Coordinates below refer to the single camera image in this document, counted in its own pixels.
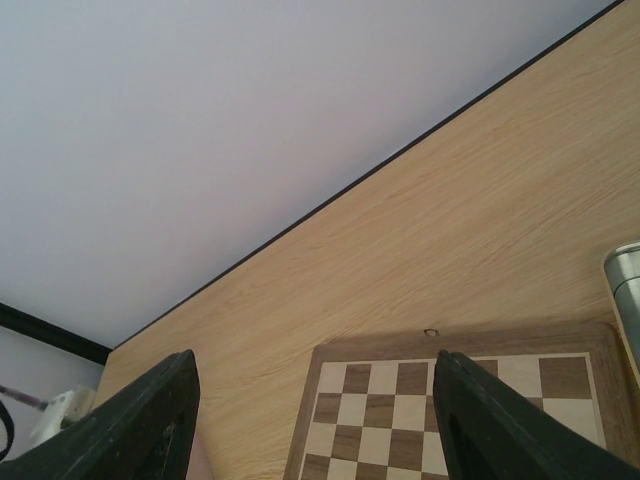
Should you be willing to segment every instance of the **wood grain surface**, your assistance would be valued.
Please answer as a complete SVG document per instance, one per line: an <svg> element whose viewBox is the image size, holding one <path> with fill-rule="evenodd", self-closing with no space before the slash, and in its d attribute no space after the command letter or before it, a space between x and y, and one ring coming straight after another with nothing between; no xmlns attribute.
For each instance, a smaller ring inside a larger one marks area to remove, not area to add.
<svg viewBox="0 0 640 480"><path fill-rule="evenodd" d="M315 345L611 312L640 238L640 1L627 0L109 357L98 402L195 351L224 479L280 478Z"/></svg>

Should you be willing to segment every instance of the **chessboard border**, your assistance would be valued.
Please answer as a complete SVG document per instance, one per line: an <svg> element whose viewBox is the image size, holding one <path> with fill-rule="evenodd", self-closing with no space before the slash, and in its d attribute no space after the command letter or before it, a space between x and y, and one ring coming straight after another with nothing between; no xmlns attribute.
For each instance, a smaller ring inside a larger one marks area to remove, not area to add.
<svg viewBox="0 0 640 480"><path fill-rule="evenodd" d="M640 442L615 328L604 322L427 337L423 332L367 336L318 345L313 350L291 440L284 480L298 480L322 364L437 358L440 350L470 357L588 353L607 450L640 467Z"/></svg>

